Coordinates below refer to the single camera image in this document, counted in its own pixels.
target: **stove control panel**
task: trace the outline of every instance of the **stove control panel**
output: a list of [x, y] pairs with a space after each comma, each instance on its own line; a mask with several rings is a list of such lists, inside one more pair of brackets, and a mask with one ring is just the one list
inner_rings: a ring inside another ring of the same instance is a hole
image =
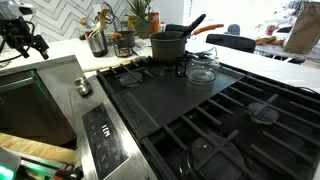
[[129, 155], [124, 151], [122, 141], [102, 103], [83, 115], [82, 119], [98, 178], [104, 179], [125, 162]]

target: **potted plant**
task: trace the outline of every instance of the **potted plant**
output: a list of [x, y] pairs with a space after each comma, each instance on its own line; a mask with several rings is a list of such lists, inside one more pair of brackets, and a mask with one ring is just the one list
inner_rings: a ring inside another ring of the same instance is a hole
[[127, 0], [129, 18], [133, 20], [139, 38], [146, 39], [152, 33], [152, 21], [148, 19], [151, 0]]

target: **white wall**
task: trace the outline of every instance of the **white wall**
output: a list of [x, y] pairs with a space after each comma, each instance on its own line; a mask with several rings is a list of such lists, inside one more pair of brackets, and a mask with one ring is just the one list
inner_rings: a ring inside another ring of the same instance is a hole
[[165, 24], [182, 24], [184, 0], [153, 0], [151, 7], [160, 11], [160, 21]]

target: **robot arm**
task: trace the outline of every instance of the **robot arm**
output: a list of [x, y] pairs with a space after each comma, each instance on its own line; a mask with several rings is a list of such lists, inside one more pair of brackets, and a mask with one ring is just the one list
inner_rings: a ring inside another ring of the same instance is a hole
[[35, 8], [30, 4], [23, 4], [12, 0], [0, 0], [0, 35], [3, 42], [0, 44], [0, 53], [5, 43], [10, 48], [21, 53], [20, 56], [28, 58], [30, 47], [38, 50], [44, 59], [48, 59], [49, 46], [40, 35], [34, 36], [34, 24], [25, 21], [21, 16], [34, 14]]

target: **utensil holder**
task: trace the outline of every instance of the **utensil holder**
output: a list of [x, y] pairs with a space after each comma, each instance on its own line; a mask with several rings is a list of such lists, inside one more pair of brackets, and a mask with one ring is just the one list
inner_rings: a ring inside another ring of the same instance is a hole
[[88, 37], [87, 42], [94, 57], [102, 57], [108, 54], [109, 50], [103, 31], [95, 36]]

